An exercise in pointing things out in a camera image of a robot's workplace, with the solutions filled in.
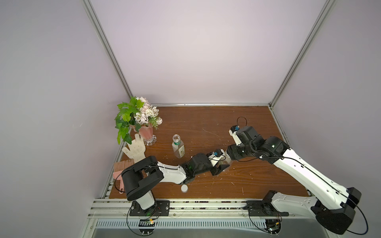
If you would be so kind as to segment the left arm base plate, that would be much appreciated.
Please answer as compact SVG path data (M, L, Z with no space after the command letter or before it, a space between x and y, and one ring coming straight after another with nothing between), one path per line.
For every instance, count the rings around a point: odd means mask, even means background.
M144 210L137 201L132 203L129 215L132 217L159 217L169 216L170 201L169 200L157 200L155 204Z

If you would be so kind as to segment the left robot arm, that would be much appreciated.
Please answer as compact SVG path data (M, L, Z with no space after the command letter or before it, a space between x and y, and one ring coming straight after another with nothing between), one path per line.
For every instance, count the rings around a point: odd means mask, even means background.
M209 154L198 153L177 166L163 164L155 156L149 156L121 171L117 178L121 179L121 192L126 194L127 200L137 202L143 211L147 211L157 207L151 190L159 183L187 185L204 173L219 175L230 163L230 156L222 149Z

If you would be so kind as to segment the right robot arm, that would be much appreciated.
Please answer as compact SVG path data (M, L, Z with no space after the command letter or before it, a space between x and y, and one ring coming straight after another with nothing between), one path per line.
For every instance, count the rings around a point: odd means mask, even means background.
M343 235L355 217L362 193L354 187L344 187L326 177L304 161L282 139L263 137L253 127L232 126L229 134L235 143L228 146L231 160L253 157L280 168L303 185L313 195L310 198L274 192L271 205L278 212L296 213L317 220L325 229Z

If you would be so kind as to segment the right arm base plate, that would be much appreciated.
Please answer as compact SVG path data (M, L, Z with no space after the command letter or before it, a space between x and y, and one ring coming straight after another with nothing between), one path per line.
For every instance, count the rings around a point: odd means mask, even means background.
M288 212L278 211L270 202L264 200L248 200L243 207L244 210L249 212L250 216L258 217L287 217Z

